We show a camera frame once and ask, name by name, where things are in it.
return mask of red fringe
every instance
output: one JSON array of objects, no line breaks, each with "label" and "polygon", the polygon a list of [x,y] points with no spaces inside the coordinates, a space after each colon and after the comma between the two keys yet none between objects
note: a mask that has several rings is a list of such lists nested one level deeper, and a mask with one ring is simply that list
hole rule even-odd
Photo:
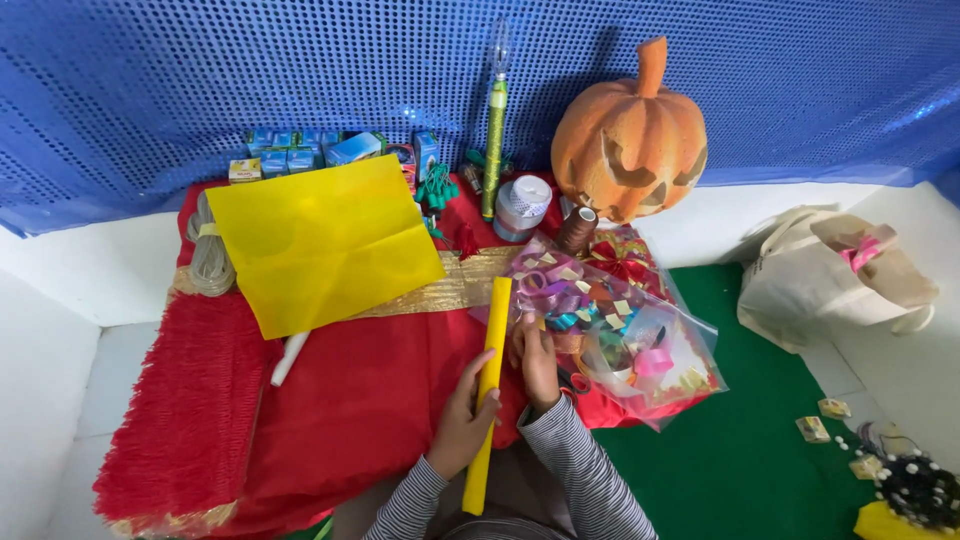
[{"label": "red fringe", "polygon": [[175,297],[93,484],[94,511],[146,525],[236,501],[267,369],[282,356],[243,295]]},{"label": "red fringe", "polygon": [[464,223],[457,229],[457,236],[454,238],[453,249],[460,252],[460,260],[467,260],[480,253],[480,246],[473,237],[473,227]]}]

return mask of scissors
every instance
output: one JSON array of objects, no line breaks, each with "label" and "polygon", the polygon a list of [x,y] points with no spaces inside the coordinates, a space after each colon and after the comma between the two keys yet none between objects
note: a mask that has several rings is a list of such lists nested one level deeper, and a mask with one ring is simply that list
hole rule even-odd
[{"label": "scissors", "polygon": [[593,388],[593,382],[584,374],[570,373],[564,368],[557,366],[557,382],[560,383],[560,391],[570,398],[573,406],[577,406],[577,396],[587,394]]}]

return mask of blue backdrop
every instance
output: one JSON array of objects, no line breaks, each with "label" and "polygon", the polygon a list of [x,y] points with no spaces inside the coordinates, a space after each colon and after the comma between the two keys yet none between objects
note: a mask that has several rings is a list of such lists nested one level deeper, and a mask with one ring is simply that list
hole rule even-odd
[{"label": "blue backdrop", "polygon": [[254,126],[432,128],[482,147],[498,15],[513,25],[506,151],[549,167],[565,106],[636,76],[707,120],[702,184],[910,184],[960,160],[952,0],[8,0],[0,4],[0,224],[43,233],[165,209],[223,175]]}]

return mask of hand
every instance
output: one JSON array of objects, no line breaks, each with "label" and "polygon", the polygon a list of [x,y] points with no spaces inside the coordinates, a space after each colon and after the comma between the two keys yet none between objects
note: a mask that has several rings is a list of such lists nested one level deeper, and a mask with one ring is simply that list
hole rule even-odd
[{"label": "hand", "polygon": [[446,401],[437,434],[426,454],[426,462],[444,480],[450,481],[470,464],[483,446],[490,424],[500,408],[500,389],[492,388],[484,396],[476,418],[473,416],[476,376],[494,353],[495,349],[488,349],[474,358],[460,376],[453,395]]},{"label": "hand", "polygon": [[543,413],[560,400],[560,384],[557,382],[557,354],[553,339],[537,328],[536,321],[536,316],[528,311],[514,326],[510,363],[516,368],[522,358],[527,397],[534,409]]}]

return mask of orange pumpkin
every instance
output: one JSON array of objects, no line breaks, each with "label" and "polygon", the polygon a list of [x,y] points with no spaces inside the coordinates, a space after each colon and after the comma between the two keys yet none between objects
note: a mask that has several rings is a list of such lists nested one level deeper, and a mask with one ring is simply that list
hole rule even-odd
[{"label": "orange pumpkin", "polygon": [[636,48],[637,79],[583,91],[557,127],[550,158],[569,199],[626,223],[677,204],[707,164],[704,116],[661,84],[666,37]]}]

